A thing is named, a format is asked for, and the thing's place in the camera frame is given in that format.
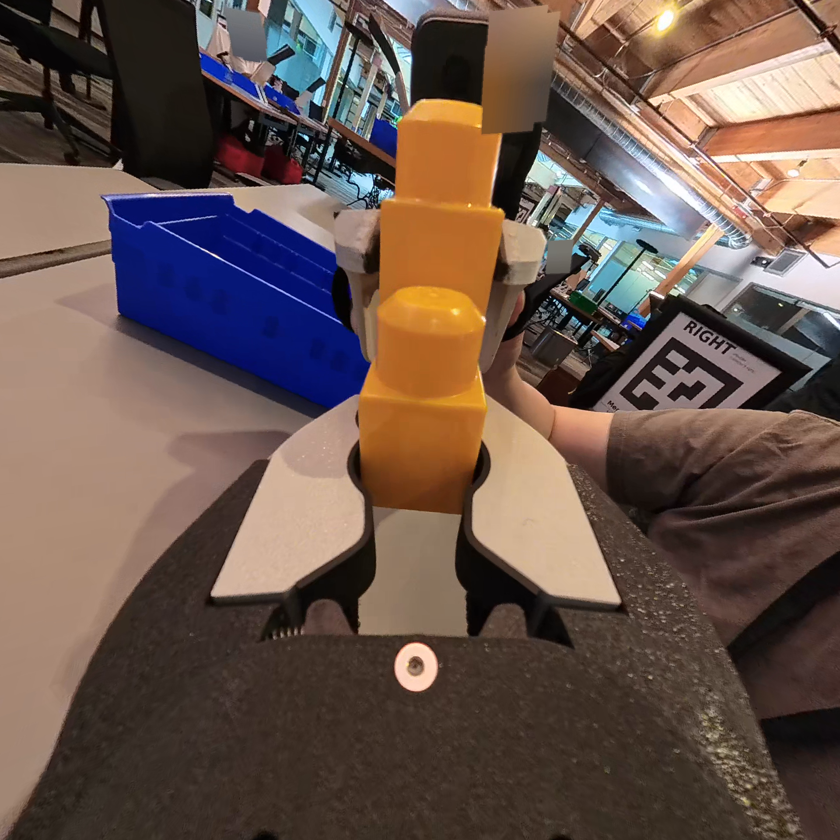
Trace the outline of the grey trash can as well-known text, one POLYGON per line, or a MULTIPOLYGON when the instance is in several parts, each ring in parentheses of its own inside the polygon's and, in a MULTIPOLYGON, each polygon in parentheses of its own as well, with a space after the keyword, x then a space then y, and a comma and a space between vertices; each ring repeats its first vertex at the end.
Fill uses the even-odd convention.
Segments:
POLYGON ((531 354, 537 362, 552 369, 561 365, 577 349, 578 342, 574 338, 552 327, 546 327, 535 339, 531 354))

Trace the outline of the brown box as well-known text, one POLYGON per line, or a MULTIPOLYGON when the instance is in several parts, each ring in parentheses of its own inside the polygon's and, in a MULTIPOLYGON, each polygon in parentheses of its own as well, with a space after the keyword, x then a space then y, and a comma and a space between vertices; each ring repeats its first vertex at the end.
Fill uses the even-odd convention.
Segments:
POLYGON ((563 366, 555 366, 541 379, 538 391, 551 405, 589 411, 593 405, 587 390, 591 379, 590 372, 571 371, 563 366))

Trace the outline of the blue plastic bin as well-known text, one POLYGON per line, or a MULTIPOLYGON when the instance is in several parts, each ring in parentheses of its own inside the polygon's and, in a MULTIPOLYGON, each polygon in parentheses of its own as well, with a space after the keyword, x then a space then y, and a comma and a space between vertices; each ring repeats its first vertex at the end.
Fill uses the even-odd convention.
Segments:
POLYGON ((108 194, 119 314, 333 408, 369 363, 335 313, 334 251, 223 192, 108 194))

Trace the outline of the black upright panel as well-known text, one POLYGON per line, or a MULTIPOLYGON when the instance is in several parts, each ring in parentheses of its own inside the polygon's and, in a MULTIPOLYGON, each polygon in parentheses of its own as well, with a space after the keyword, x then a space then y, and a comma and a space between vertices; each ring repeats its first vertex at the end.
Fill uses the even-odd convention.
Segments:
POLYGON ((182 1, 98 2, 112 70, 112 143, 147 183, 209 187, 214 127, 196 36, 182 1))

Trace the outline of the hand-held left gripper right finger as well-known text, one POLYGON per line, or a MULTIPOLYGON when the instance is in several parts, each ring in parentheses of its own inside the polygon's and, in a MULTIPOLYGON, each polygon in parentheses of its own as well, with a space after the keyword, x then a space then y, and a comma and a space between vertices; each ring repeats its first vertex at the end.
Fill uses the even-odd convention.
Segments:
POLYGON ((562 455, 497 401, 463 529, 480 556, 548 606, 613 612, 622 599, 562 455))

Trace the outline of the distant blue bin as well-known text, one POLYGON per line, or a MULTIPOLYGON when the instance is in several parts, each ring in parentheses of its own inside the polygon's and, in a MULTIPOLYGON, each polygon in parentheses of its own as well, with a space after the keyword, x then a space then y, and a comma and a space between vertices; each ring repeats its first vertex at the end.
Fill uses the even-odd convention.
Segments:
POLYGON ((202 73, 206 79, 215 84, 234 88, 237 84, 237 75, 223 63, 223 61, 199 51, 202 73))

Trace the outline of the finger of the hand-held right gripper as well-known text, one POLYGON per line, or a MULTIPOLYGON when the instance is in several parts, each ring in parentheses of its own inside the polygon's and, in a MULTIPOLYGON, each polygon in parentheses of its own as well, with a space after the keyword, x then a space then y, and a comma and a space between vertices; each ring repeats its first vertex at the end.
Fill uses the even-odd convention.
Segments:
POLYGON ((482 371, 488 371, 495 359, 519 295, 537 279, 545 246, 546 239, 536 227, 509 219, 502 222, 480 350, 482 371))
POLYGON ((344 209, 334 219, 337 268, 333 308, 342 325, 355 333, 363 357, 376 353, 376 314, 380 304, 380 211, 344 209))

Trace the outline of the red crate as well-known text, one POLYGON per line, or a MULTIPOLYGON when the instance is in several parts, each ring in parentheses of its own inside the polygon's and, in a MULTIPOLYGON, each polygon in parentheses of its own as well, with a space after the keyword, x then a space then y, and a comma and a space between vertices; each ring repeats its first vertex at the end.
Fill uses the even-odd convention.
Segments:
POLYGON ((231 134, 219 138, 214 153, 215 162, 233 173, 261 177, 265 157, 253 152, 231 134))
POLYGON ((274 143, 265 149, 261 175, 282 185, 297 185, 302 182, 303 167, 301 161, 289 156, 281 144, 274 143))

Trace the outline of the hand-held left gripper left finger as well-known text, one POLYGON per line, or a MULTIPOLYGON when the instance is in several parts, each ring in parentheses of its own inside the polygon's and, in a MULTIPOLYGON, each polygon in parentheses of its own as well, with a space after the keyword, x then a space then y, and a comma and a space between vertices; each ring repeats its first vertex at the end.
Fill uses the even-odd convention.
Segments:
POLYGON ((289 599, 371 545, 372 505, 353 468, 358 408, 350 397, 269 457, 213 584, 214 603, 289 599))

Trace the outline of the black office chair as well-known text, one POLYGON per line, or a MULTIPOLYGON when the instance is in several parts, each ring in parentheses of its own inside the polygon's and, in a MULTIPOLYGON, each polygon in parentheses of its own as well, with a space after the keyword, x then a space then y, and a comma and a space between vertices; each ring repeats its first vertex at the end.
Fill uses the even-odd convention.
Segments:
POLYGON ((35 62, 43 69, 43 88, 40 94, 1 90, 1 110, 40 114, 45 127, 48 130, 58 129, 65 141, 65 162, 78 165, 80 152, 72 128, 85 133, 90 140, 100 142, 110 153, 114 153, 115 148, 78 119, 57 107, 51 87, 52 74, 59 74, 62 90, 75 97, 75 89, 71 84, 74 76, 112 80, 112 66, 105 52, 82 38, 52 26, 52 9, 52 2, 1 2, 2 41, 14 47, 23 62, 35 62))

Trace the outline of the yellow two-stud block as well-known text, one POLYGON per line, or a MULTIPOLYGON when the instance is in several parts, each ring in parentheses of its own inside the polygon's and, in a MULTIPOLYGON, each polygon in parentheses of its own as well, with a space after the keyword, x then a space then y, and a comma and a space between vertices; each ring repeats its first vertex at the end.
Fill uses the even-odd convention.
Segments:
POLYGON ((374 506, 460 515, 487 416, 486 320, 464 293, 405 287, 377 311, 359 400, 360 477, 374 506))

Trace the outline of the black-white marker sign stand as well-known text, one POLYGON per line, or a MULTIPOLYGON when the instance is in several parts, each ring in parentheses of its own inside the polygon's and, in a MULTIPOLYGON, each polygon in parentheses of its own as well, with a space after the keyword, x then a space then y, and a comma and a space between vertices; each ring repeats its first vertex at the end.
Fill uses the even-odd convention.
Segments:
POLYGON ((569 406, 604 413, 761 409, 809 368, 716 310, 668 297, 639 336, 597 363, 569 406))

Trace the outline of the yellow one-stud block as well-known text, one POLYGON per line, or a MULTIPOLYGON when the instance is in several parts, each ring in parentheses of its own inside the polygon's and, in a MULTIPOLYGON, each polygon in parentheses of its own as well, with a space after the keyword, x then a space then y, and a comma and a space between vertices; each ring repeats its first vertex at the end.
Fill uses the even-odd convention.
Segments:
POLYGON ((465 294, 487 314, 505 214, 493 206, 501 135, 475 103, 424 99, 397 126, 395 193, 380 211, 380 291, 465 294))

